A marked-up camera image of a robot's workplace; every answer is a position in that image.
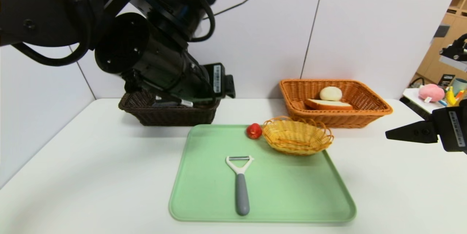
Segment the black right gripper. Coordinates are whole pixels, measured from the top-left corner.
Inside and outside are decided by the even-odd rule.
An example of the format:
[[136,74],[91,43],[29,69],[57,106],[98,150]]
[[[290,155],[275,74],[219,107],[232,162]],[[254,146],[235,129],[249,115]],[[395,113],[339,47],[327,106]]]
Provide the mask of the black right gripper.
[[419,121],[385,132],[390,140],[437,143],[438,135],[446,152],[467,153],[467,100],[455,107],[432,112],[432,121]]

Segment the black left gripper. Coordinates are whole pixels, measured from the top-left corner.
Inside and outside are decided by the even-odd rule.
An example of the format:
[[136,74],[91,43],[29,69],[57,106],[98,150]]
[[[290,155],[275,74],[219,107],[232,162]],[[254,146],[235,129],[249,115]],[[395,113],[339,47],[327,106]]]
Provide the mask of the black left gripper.
[[225,75],[225,68],[222,63],[201,65],[200,72],[201,89],[199,99],[212,99],[213,97],[223,99],[225,96],[230,98],[236,97],[233,76]]

